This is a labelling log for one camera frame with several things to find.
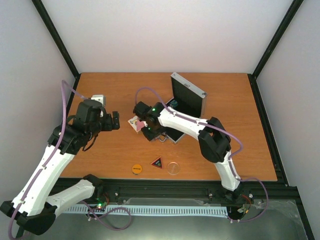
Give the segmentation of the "red black triangular button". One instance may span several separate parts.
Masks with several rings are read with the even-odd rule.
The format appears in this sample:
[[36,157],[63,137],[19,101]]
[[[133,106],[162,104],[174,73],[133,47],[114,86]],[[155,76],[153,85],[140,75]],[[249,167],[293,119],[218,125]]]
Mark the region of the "red black triangular button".
[[154,161],[150,163],[150,165],[159,169],[163,169],[162,157],[161,156],[157,157]]

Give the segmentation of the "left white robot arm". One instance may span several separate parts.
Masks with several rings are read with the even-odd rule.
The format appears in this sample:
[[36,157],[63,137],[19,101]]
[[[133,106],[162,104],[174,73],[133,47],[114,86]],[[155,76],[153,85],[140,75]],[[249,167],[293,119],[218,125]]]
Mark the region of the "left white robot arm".
[[85,99],[74,115],[57,126],[43,157],[25,187],[13,199],[4,201],[0,210],[24,230],[44,234],[66,209],[86,200],[104,202],[105,186],[101,179],[88,174],[75,185],[51,195],[63,170],[79,151],[88,151],[100,132],[120,128],[119,113],[107,113],[102,101]]

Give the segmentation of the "clear round dealer button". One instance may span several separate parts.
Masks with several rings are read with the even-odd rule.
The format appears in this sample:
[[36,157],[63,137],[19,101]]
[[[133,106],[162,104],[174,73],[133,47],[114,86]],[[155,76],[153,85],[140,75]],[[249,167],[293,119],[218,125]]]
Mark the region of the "clear round dealer button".
[[170,162],[167,165],[167,171],[170,175],[177,175],[180,172],[180,165],[176,162]]

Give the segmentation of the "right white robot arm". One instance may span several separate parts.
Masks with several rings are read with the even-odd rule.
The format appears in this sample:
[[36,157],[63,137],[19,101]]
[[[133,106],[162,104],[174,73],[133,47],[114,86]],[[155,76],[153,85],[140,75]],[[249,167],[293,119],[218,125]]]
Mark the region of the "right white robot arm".
[[211,117],[208,120],[193,117],[160,102],[149,106],[140,101],[135,105],[133,113],[146,123],[141,131],[148,141],[165,133],[167,128],[197,140],[201,155],[214,164],[219,174],[223,187],[223,190],[219,191],[220,196],[228,202],[234,203],[238,200],[242,187],[232,159],[232,135],[226,132],[217,118]]

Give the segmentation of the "playing card deck box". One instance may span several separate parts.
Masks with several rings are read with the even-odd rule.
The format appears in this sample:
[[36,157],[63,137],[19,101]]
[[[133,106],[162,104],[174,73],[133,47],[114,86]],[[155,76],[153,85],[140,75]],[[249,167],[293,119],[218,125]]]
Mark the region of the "playing card deck box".
[[136,133],[140,132],[142,128],[145,128],[148,126],[145,121],[140,120],[137,116],[134,116],[133,118],[129,119],[127,122],[135,130]]

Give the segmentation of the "aluminium poker case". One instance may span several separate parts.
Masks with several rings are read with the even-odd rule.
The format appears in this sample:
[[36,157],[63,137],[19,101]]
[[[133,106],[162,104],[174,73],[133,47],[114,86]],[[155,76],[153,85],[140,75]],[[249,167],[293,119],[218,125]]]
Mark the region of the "aluminium poker case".
[[[170,77],[173,98],[165,104],[158,121],[168,138],[176,144],[184,135],[197,138],[196,130],[200,128],[187,119],[196,120],[203,116],[207,93],[176,72]],[[178,102],[176,108],[169,106],[172,100]]]

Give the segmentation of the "orange blue round button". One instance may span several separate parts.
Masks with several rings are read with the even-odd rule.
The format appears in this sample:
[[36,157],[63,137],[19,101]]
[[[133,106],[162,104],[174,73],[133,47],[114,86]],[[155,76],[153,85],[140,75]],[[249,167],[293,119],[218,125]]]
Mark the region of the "orange blue round button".
[[131,171],[134,175],[139,175],[143,171],[143,167],[140,164],[134,164],[131,168]]

